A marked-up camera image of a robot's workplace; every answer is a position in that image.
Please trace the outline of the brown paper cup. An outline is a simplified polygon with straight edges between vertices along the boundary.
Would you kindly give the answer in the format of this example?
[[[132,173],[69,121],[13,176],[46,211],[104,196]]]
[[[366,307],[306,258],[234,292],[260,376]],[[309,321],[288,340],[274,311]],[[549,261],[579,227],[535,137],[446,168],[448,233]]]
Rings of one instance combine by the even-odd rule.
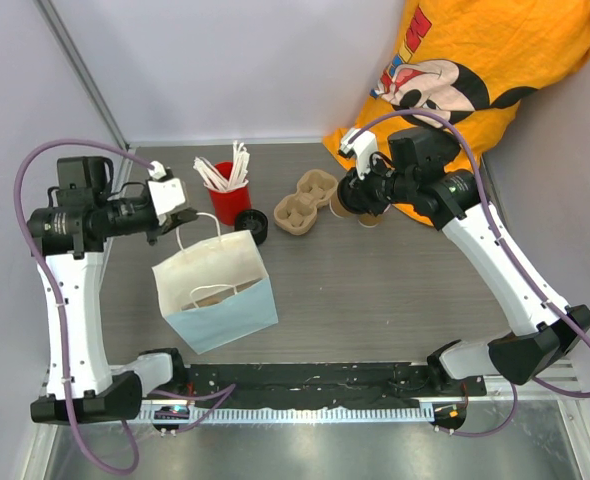
[[[331,212],[338,218],[347,218],[352,215],[352,213],[349,210],[347,210],[341,203],[337,192],[334,192],[334,194],[332,195],[329,207]]]

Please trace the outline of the light blue paper bag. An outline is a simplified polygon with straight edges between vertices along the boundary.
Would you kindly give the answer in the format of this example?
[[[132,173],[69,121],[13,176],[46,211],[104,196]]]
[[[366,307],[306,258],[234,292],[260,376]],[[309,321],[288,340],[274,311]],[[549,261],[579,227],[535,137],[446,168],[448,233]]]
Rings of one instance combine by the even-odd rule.
[[[251,233],[222,233],[152,267],[162,317],[196,353],[204,354],[278,323],[269,274]]]

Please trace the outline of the black coffee cup lid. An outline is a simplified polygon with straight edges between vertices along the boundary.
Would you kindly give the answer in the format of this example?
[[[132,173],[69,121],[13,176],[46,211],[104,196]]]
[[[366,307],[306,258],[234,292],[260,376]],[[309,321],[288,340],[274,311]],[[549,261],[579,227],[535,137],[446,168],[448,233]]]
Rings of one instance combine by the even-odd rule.
[[[336,192],[339,195],[340,201],[343,206],[349,210],[352,215],[355,215],[356,210],[352,202],[353,190],[350,186],[351,176],[346,175],[342,180],[338,182]]]

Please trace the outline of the cardboard cup carrier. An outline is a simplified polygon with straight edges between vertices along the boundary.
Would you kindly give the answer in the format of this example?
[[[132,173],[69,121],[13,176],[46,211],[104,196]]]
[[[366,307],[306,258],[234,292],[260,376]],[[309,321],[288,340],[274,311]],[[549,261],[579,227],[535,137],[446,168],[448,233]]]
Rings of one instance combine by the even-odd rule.
[[[255,284],[256,281],[250,281],[238,285],[214,284],[196,287],[189,293],[188,302],[181,307],[181,310],[205,308],[222,303]]]

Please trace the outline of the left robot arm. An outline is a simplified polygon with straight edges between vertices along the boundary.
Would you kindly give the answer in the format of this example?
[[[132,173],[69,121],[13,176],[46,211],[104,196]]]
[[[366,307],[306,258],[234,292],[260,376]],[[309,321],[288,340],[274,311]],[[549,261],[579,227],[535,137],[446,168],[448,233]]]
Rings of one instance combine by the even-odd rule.
[[[194,221],[184,183],[156,163],[137,196],[113,189],[114,166],[101,156],[61,158],[47,207],[35,210],[28,230],[45,263],[38,271],[47,300],[50,367],[46,392],[30,406],[36,423],[66,425],[69,384],[81,424],[132,420],[143,398],[157,390],[168,399],[187,390],[179,351],[140,353],[112,370],[104,350],[100,289],[108,240],[143,234],[149,245]]]

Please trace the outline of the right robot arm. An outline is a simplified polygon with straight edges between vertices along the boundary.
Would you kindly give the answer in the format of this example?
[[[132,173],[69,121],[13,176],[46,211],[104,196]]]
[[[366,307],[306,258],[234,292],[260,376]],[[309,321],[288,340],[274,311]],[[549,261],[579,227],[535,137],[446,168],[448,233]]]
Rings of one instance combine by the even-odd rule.
[[[376,136],[348,130],[337,153],[354,159],[331,201],[339,215],[377,217],[401,203],[429,219],[466,256],[498,301],[507,334],[491,340],[455,340],[428,359],[426,380],[447,395],[463,378],[499,374],[515,385],[538,375],[566,356],[590,329],[590,309],[570,305],[543,277],[508,234],[497,210],[481,197],[476,175],[449,172],[448,161],[461,151],[457,137],[443,130],[415,127],[389,137],[390,154]]]

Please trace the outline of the stack of paper cups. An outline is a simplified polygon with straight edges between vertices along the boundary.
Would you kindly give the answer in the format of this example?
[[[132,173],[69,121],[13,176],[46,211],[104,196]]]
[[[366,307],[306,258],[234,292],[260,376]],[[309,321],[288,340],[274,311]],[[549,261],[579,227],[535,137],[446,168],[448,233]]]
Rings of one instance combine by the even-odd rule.
[[[375,228],[383,222],[384,218],[384,214],[373,215],[365,213],[358,216],[358,223],[364,228]]]

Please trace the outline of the red straw holder cup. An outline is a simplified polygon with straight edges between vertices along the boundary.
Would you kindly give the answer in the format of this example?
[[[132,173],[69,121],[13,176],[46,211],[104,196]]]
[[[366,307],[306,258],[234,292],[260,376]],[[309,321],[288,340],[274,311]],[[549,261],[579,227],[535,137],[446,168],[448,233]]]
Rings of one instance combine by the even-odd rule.
[[[233,226],[236,217],[241,212],[252,208],[247,186],[227,192],[220,192],[207,187],[207,191],[214,207],[215,216],[225,225]]]

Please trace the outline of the stack of black lids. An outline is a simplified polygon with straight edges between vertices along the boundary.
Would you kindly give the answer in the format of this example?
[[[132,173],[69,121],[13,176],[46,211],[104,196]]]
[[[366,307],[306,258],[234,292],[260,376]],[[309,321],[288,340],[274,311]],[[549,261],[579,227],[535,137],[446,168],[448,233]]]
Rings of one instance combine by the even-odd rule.
[[[268,218],[256,209],[241,211],[235,218],[235,231],[249,231],[255,244],[262,245],[268,236]]]

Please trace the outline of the stack of cardboard cup carriers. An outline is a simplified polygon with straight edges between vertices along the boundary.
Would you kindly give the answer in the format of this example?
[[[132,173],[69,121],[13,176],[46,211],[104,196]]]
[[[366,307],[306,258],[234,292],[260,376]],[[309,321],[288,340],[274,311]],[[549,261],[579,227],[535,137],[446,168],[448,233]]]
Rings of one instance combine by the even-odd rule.
[[[320,169],[307,171],[297,182],[296,192],[285,196],[274,208],[275,224],[287,233],[301,236],[309,232],[318,210],[330,204],[337,179]]]

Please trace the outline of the orange Mickey Mouse cloth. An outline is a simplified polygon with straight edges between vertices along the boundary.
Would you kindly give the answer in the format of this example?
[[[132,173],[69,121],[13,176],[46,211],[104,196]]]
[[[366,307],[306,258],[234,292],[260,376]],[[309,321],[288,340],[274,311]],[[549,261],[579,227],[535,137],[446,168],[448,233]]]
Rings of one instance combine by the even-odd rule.
[[[461,144],[447,171],[475,174],[520,102],[589,59],[590,1],[409,1],[354,125],[324,143],[347,173],[355,161],[337,148],[351,128],[372,132],[384,154],[393,133],[435,128]]]

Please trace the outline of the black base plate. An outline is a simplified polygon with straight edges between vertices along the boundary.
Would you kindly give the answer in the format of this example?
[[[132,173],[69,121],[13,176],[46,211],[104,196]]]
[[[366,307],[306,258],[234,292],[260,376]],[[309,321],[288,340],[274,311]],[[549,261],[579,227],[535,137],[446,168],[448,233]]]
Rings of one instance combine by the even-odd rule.
[[[164,424],[423,422],[459,426],[482,377],[440,380],[411,362],[193,364],[177,389],[148,397]]]

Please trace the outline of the aluminium frame rail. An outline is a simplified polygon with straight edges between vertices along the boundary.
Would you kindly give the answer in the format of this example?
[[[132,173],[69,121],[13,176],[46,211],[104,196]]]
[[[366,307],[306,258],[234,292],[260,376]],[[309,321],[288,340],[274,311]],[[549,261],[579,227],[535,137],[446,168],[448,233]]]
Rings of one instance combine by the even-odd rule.
[[[118,126],[108,103],[100,92],[99,86],[93,78],[93,75],[84,61],[72,35],[59,14],[55,3],[51,0],[34,0],[33,3],[59,45],[92,106],[105,127],[108,129],[112,139],[118,146],[128,148],[129,143]]]

